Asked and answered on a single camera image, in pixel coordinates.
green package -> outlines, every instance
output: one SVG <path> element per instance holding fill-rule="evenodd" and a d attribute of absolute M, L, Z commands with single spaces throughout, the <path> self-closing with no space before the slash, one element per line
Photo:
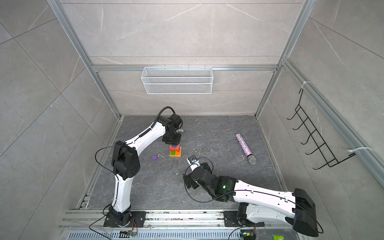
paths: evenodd
<path fill-rule="evenodd" d="M 273 237 L 273 240 L 284 240 L 283 235 L 272 235 L 272 237 Z"/>

dark gray tabletop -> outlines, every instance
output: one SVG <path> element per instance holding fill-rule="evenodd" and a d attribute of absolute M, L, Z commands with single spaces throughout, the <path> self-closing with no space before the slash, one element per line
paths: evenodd
<path fill-rule="evenodd" d="M 139 156 L 141 168 L 135 176 L 131 191 L 132 209 L 236 209 L 238 203 L 198 203 L 185 193 L 183 173 L 188 167 L 187 157 L 205 156 L 214 164 L 215 175 L 230 176 L 244 182 L 272 190 L 282 190 L 275 168 L 254 116 L 181 116 L 183 127 L 181 157 L 169 157 L 169 145 L 158 138 Z M 116 141 L 126 141 L 146 127 L 154 116 L 125 116 Z M 258 159 L 248 163 L 235 135 L 240 133 Z M 152 161 L 152 155 L 158 155 Z M 105 166 L 111 166 L 110 151 Z M 201 187 L 189 189 L 199 200 L 212 198 Z M 103 169 L 89 200 L 89 209 L 102 209 L 112 202 L 114 177 Z"/>

microphone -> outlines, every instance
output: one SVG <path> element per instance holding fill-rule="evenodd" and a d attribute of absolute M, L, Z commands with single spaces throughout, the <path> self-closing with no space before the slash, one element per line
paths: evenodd
<path fill-rule="evenodd" d="M 243 137 L 240 135 L 240 133 L 236 134 L 236 138 L 239 141 L 240 146 L 243 149 L 245 155 L 247 156 L 248 162 L 250 164 L 255 164 L 257 160 L 256 160 L 255 156 L 252 155 L 251 150 L 249 149 L 248 145 L 245 143 L 245 141 L 244 141 Z"/>

zip tie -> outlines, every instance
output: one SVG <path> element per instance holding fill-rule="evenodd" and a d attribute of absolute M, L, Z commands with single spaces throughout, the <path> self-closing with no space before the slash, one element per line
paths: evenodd
<path fill-rule="evenodd" d="M 356 150 L 360 150 L 360 149 L 369 149 L 369 150 L 373 150 L 373 148 L 371 147 L 358 147 L 358 148 L 355 148 L 355 149 L 350 149 L 350 150 L 347 150 L 348 152 L 354 152 Z"/>
<path fill-rule="evenodd" d="M 301 86 L 301 88 L 303 88 L 303 87 L 304 87 L 304 84 L 306 84 L 306 83 L 310 83 L 310 82 L 304 81 L 304 82 L 303 82 L 303 85 Z"/>

wire basket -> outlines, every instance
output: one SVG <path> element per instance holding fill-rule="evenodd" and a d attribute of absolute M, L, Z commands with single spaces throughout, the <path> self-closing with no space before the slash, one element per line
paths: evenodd
<path fill-rule="evenodd" d="M 211 93 L 211 67 L 146 67 L 141 75 L 148 94 Z"/>

